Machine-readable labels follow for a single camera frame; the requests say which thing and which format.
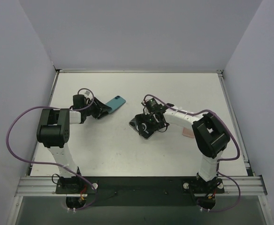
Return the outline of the clear phone case black insert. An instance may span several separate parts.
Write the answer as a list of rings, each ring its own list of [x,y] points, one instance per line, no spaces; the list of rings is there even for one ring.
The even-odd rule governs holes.
[[[154,129],[150,126],[149,123],[143,122],[140,125],[138,125],[135,118],[133,118],[129,122],[129,126],[135,130],[140,137],[142,137],[145,140],[148,140],[151,138],[151,136],[155,133]]]

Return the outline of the teal phone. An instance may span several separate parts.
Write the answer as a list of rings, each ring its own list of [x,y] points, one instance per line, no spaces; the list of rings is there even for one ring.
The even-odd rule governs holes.
[[[121,96],[115,96],[110,101],[105,103],[106,106],[110,107],[108,110],[108,114],[113,114],[116,110],[118,110],[121,106],[126,103],[126,100]]]

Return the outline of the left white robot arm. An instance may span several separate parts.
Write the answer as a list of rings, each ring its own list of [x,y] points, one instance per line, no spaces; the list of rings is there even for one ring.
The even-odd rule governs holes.
[[[58,186],[66,185],[73,193],[83,188],[83,181],[77,177],[77,174],[80,174],[79,167],[68,147],[70,125],[83,124],[88,116],[101,119],[115,109],[112,100],[104,104],[95,97],[76,94],[70,108],[42,110],[37,128],[37,141],[50,151],[59,167]]]

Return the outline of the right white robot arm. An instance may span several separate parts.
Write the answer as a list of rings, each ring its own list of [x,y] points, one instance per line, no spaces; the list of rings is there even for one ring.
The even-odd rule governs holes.
[[[230,135],[218,118],[210,112],[196,114],[171,103],[159,104],[154,98],[142,105],[143,112],[129,122],[131,128],[146,140],[156,131],[165,132],[171,124],[189,130],[188,136],[195,138],[202,154],[198,176],[205,182],[217,177],[218,160],[230,142]]]

